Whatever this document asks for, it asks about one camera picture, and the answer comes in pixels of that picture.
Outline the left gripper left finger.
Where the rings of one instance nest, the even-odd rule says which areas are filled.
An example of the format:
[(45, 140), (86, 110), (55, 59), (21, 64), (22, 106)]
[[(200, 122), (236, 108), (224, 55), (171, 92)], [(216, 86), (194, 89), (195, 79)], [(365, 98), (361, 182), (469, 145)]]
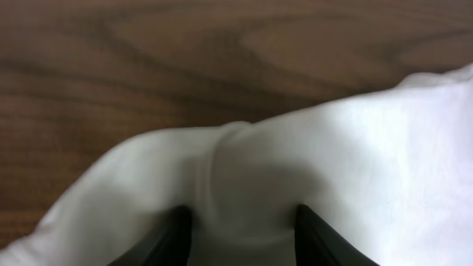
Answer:
[(108, 266), (187, 266), (191, 238), (191, 210), (176, 207), (161, 226)]

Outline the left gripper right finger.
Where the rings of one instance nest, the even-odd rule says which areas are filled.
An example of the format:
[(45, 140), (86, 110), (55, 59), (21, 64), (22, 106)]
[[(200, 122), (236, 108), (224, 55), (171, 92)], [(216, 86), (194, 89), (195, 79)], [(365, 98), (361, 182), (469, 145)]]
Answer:
[(307, 205), (298, 205), (294, 224), (297, 266), (378, 266)]

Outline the white printed t-shirt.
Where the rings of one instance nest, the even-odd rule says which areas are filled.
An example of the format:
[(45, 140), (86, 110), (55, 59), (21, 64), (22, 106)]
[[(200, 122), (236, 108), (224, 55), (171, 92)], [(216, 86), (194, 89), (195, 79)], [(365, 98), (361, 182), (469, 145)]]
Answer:
[(294, 265), (301, 203), (380, 265), (470, 265), (472, 67), (259, 123), (130, 138), (1, 263), (106, 265), (186, 205), (191, 265)]

